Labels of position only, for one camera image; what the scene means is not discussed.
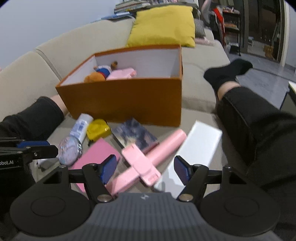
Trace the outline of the pink wallet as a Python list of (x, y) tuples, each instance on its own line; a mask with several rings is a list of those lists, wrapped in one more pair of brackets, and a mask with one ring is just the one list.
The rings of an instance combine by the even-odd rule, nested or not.
[(116, 69), (109, 74), (106, 80), (130, 79), (136, 75), (137, 72), (133, 68)]

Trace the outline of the brown plush toy blue shirt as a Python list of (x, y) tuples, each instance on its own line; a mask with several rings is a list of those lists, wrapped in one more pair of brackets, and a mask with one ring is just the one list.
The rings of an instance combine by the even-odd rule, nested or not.
[(105, 81), (113, 70), (117, 69), (118, 62), (114, 61), (111, 65), (94, 66), (94, 72), (84, 78), (85, 83)]

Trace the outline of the pink notebook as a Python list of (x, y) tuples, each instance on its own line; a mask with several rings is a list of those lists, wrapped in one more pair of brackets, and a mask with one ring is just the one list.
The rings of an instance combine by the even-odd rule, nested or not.
[(101, 178), (102, 182), (107, 184), (116, 170), (118, 161), (121, 160), (121, 154), (103, 138), (97, 140), (86, 152), (84, 152), (82, 157), (70, 167), (70, 170), (82, 169), (83, 166), (91, 163), (101, 164), (110, 155), (114, 155), (114, 157), (111, 158), (112, 160), (107, 164), (107, 167), (103, 168)]

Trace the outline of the dark illustrated card booklet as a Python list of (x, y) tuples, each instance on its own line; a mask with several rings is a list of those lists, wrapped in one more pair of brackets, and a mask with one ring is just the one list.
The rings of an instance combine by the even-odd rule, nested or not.
[(112, 134), (122, 148), (136, 144), (143, 153), (159, 144), (158, 139), (134, 118), (112, 128)]

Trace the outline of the left leg black trousers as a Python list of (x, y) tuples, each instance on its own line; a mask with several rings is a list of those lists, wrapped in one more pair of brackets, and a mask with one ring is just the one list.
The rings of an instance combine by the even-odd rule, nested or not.
[(58, 94), (50, 98), (41, 96), (20, 113), (3, 119), (1, 137), (46, 141), (67, 113), (68, 109)]

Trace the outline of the yellow cushion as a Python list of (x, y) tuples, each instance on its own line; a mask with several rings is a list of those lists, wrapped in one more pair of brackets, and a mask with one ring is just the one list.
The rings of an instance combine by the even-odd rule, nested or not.
[(126, 45), (172, 45), (195, 47), (193, 8), (168, 5), (138, 11)]

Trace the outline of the leg black trousers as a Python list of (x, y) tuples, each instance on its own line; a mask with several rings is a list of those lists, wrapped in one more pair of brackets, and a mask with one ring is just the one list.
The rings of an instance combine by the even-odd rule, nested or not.
[(20, 113), (3, 119), (1, 137), (46, 141), (67, 113), (68, 109), (58, 94), (50, 98), (41, 96)]
[(217, 114), (246, 166), (246, 176), (280, 206), (275, 233), (295, 236), (295, 116), (246, 87), (235, 87)]

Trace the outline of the beige sofa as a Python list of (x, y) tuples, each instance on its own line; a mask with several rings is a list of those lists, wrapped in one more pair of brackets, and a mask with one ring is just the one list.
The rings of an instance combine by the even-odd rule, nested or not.
[[(132, 25), (132, 20), (118, 23), (99, 21), (85, 25), (40, 45), (35, 51), (27, 52), (4, 68), (1, 71), (1, 122), (6, 116), (28, 108), (41, 96), (50, 98), (57, 95), (56, 86), (62, 79), (94, 53), (127, 48), (126, 42)], [(208, 166), (210, 169), (221, 170), (223, 166), (230, 164), (231, 155), (235, 154), (235, 151), (217, 116), (218, 99), (211, 85), (205, 80), (204, 72), (211, 67), (228, 64), (229, 59), (217, 41), (213, 46), (181, 48), (183, 76), (180, 125), (142, 125), (158, 139), (159, 144), (178, 129), (188, 135), (195, 121), (221, 130), (221, 140)], [(47, 141), (59, 145), (63, 138), (69, 135), (77, 119), (68, 111), (63, 122)], [(121, 124), (106, 122), (111, 129)], [(161, 175), (171, 160), (174, 160), (178, 149), (156, 166)]]

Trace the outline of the right leg black trousers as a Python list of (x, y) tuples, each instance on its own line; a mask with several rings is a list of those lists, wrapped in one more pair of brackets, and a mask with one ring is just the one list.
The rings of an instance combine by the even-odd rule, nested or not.
[(280, 206), (275, 233), (295, 236), (295, 116), (246, 87), (235, 87), (217, 114), (246, 166), (246, 176)]

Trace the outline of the orange cardboard box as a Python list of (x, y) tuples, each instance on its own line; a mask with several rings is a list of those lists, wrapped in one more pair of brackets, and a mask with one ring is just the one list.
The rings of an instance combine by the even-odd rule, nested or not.
[[(96, 65), (133, 68), (136, 76), (85, 83)], [(86, 113), (114, 123), (179, 126), (182, 108), (182, 48), (150, 45), (94, 53), (56, 86), (73, 118)]]

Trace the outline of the round glitter compact mirror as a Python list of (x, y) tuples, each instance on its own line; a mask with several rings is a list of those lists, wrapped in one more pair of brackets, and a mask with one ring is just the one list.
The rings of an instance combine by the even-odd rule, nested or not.
[(61, 165), (72, 166), (82, 156), (82, 144), (76, 138), (63, 138), (58, 146), (58, 159)]

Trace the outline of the white box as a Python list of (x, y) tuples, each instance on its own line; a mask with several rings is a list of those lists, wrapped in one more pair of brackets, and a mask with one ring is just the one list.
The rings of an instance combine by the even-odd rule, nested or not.
[[(176, 155), (181, 156), (190, 165), (202, 164), (208, 167), (221, 137), (221, 130), (195, 121), (186, 140), (176, 152)], [(154, 184), (154, 190), (158, 192), (170, 192), (174, 198), (178, 197), (184, 187), (174, 170), (174, 160), (171, 160), (161, 178)]]

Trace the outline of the yellow tape measure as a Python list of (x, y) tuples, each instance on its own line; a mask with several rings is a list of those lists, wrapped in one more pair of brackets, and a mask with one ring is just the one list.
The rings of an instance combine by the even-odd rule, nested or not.
[(100, 138), (108, 137), (112, 132), (105, 120), (96, 119), (89, 124), (86, 134), (90, 141), (96, 142)]

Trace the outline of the stack of books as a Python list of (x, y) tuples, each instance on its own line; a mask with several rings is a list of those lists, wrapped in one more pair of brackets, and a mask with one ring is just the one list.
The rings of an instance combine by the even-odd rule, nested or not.
[(141, 9), (150, 5), (151, 3), (149, 1), (124, 1), (115, 6), (114, 13), (116, 14), (125, 11), (133, 11), (135, 9)]

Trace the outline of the right black sock foot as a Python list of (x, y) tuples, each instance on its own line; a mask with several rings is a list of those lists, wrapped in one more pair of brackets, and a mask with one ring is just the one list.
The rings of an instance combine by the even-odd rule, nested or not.
[(204, 73), (205, 80), (211, 85), (215, 93), (228, 81), (236, 82), (236, 77), (244, 75), (253, 64), (243, 59), (235, 59), (228, 65), (216, 68), (209, 68)]

